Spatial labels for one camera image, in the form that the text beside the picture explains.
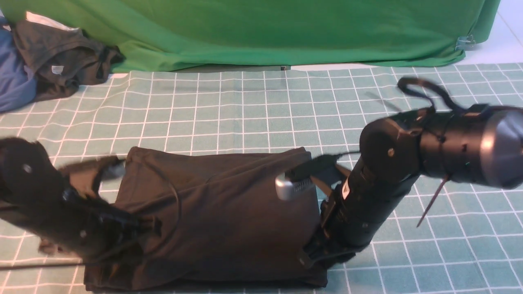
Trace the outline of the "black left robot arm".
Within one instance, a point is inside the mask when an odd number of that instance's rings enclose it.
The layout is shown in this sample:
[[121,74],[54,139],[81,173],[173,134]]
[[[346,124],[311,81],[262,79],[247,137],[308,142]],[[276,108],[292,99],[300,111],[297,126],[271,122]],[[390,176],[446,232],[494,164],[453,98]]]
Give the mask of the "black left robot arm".
[[0,145],[2,220],[87,263],[137,258],[135,247],[161,236],[158,218],[126,212],[99,195],[102,181],[123,176],[123,158],[56,168],[37,141],[11,136]]

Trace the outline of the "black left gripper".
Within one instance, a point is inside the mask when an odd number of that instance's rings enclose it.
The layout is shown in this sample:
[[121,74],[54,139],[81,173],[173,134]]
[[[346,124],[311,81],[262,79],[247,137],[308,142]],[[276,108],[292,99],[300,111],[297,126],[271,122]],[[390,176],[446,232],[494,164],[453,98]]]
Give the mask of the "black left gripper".
[[39,253],[84,262],[141,259],[142,251],[134,248],[159,238],[162,221],[117,208],[100,196],[102,169],[120,161],[125,158],[103,156],[55,169],[58,178],[45,189],[44,207],[50,214],[39,227]]

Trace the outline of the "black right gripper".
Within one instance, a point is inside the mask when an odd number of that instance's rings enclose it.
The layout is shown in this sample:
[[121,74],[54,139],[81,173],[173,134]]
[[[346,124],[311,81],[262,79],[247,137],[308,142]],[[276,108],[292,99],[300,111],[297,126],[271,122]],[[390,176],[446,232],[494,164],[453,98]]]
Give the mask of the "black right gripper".
[[320,205],[319,226],[298,254],[305,268],[347,262],[370,244],[369,235],[355,227],[358,222],[349,222],[343,192],[349,190],[351,170],[338,164],[342,157],[342,154],[322,154],[286,171],[292,182],[309,178],[326,196]]

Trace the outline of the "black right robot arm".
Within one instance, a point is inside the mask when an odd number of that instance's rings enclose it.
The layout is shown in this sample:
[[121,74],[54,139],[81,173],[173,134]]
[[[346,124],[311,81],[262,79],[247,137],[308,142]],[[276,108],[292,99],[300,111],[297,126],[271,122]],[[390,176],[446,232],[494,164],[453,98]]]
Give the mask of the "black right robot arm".
[[365,249],[420,176],[515,189],[522,184],[522,109],[477,104],[463,113],[399,112],[366,125],[354,168],[322,154],[276,180],[290,200],[319,188],[320,224],[299,252],[306,268],[344,263]]

